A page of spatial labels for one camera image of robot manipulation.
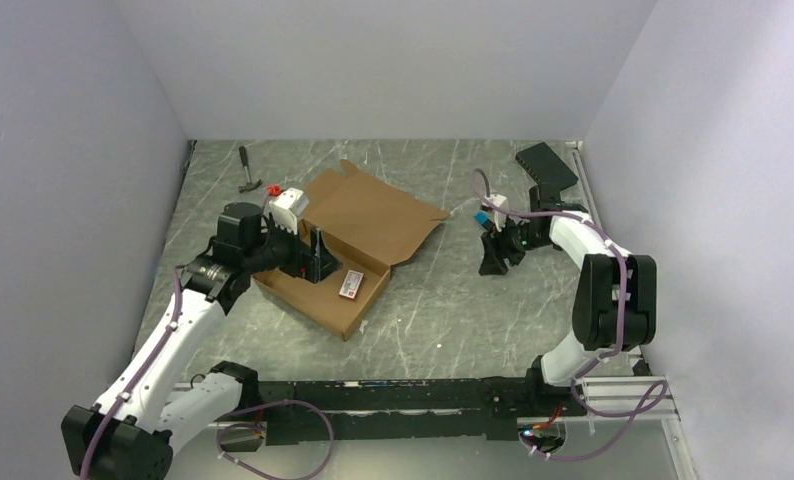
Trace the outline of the red white staples box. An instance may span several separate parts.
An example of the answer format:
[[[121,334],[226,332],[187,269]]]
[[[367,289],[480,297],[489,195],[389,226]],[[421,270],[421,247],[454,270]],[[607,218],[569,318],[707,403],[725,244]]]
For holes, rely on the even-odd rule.
[[[364,273],[349,269],[339,289],[339,296],[349,300],[355,300],[358,296],[361,284],[364,280]]]

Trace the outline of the brown cardboard box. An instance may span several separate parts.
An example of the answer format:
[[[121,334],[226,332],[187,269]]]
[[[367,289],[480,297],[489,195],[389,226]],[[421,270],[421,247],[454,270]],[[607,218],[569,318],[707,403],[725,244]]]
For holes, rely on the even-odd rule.
[[[334,334],[349,340],[387,286],[394,266],[410,260],[448,213],[393,187],[343,159],[305,188],[310,203],[301,232],[323,231],[327,248],[342,266],[312,284],[278,270],[258,273],[258,287]],[[358,296],[338,292],[349,270],[364,273]]]

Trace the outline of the black blue highlighter marker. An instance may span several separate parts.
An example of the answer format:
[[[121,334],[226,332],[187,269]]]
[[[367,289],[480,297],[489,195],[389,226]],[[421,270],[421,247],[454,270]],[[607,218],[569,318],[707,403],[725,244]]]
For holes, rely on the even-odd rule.
[[[486,231],[491,231],[494,228],[494,222],[484,211],[477,211],[474,214],[474,219]]]

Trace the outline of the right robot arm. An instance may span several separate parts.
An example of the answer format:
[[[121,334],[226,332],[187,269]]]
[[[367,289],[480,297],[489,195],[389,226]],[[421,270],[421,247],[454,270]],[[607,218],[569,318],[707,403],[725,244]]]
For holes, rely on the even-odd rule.
[[[480,275],[504,275],[527,251],[543,247],[563,251],[579,270],[569,331],[539,357],[542,377],[523,391],[528,409],[547,415],[561,404],[561,387],[653,340],[656,262],[619,246],[580,205],[537,200],[521,212],[509,209],[503,195],[479,191],[477,197],[487,214]]]

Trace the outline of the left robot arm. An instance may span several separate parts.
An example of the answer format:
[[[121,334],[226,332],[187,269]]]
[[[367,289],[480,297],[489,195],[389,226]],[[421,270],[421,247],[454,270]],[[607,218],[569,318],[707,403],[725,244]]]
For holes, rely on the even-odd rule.
[[[205,426],[271,408],[256,371],[223,361],[202,387],[169,398],[213,326],[225,319],[253,275],[279,270],[311,284],[340,263],[319,228],[300,232],[307,196],[288,190],[263,206],[224,207],[204,251],[173,269],[173,293],[148,340],[120,377],[88,408],[61,422],[73,473],[81,479],[162,479],[173,457]]]

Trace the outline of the black handled hammer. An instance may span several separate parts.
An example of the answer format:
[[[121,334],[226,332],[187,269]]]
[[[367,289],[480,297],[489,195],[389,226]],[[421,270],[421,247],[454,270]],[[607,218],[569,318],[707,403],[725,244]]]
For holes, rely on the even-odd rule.
[[[238,191],[241,194],[253,192],[261,187],[263,182],[261,179],[255,179],[252,175],[247,148],[245,146],[240,146],[238,149],[238,154],[245,175],[245,183],[238,187]]]

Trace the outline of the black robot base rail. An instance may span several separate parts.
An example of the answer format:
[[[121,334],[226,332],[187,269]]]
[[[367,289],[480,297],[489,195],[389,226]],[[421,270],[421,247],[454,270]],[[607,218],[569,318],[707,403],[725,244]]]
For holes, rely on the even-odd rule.
[[[566,387],[524,377],[263,381],[223,421],[260,421],[270,446],[308,441],[481,437],[510,441],[530,424],[583,417]]]

